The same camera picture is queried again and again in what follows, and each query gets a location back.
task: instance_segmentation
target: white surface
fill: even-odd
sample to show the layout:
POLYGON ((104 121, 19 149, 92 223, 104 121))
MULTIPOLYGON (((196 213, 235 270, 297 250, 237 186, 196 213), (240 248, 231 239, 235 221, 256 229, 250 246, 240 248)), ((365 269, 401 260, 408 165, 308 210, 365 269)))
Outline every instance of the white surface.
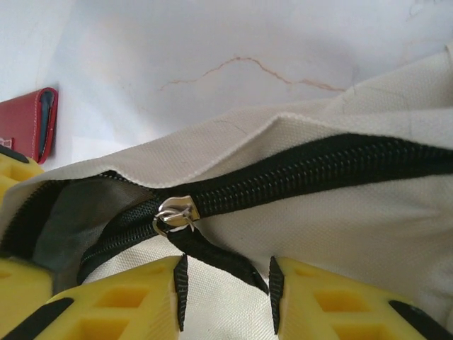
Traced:
POLYGON ((61 95, 46 169, 224 111, 338 94, 441 51, 452 0, 6 0, 0 100, 61 95))

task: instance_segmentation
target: canvas bag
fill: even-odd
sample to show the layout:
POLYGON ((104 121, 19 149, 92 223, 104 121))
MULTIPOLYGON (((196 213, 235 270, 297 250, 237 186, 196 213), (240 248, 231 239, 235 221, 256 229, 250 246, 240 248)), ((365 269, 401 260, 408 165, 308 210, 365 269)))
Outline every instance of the canvas bag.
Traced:
MULTIPOLYGON (((63 189, 34 210, 32 224, 42 230, 28 253, 63 273, 61 289, 68 288, 76 284, 81 255, 115 216, 150 200, 148 188, 213 179, 293 146, 347 133, 453 149, 452 89, 449 46, 335 98, 233 110, 13 187, 0 230, 46 181, 59 180, 63 189), (126 180, 93 177, 111 173, 126 180)), ((406 295, 452 331, 453 180, 444 172, 295 195, 204 218, 196 227, 221 249, 245 256, 264 277, 271 256, 288 256, 406 295)), ((181 252, 165 237, 152 237, 101 264, 85 282, 174 254, 181 252)), ((191 257, 188 273, 181 339, 276 339, 266 294, 191 257)))

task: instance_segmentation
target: stitched seam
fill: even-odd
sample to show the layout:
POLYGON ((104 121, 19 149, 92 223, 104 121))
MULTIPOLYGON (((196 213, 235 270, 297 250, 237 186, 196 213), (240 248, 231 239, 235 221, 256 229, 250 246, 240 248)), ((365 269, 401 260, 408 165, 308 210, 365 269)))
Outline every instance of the stitched seam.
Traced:
POLYGON ((38 98, 41 94, 41 91, 38 91, 38 93, 36 94, 36 97, 35 97, 35 122, 33 124, 33 140, 32 140, 32 143, 31 143, 31 147, 32 147, 32 150, 31 150, 31 154, 32 154, 32 158, 36 158, 36 149, 35 149, 35 143, 36 143, 36 130, 37 130, 37 124, 38 124, 38 98))

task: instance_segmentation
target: red wallet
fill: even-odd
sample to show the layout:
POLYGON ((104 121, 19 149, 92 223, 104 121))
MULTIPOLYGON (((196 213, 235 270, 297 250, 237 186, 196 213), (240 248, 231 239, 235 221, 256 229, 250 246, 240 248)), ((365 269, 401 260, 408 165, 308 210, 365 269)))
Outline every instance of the red wallet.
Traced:
POLYGON ((0 145, 42 164, 49 156, 58 92, 50 87, 0 103, 0 145))

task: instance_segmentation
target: red leather case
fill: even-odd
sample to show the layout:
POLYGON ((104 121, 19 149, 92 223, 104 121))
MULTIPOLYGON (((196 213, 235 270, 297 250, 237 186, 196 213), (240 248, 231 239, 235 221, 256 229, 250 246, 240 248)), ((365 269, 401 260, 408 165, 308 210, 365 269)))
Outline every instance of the red leather case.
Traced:
POLYGON ((58 93, 47 87, 0 103, 0 144, 20 152, 42 164, 49 156, 57 117, 58 93), (53 93, 47 127, 42 126, 41 96, 53 93), (46 129, 44 148, 40 152, 40 136, 46 129))

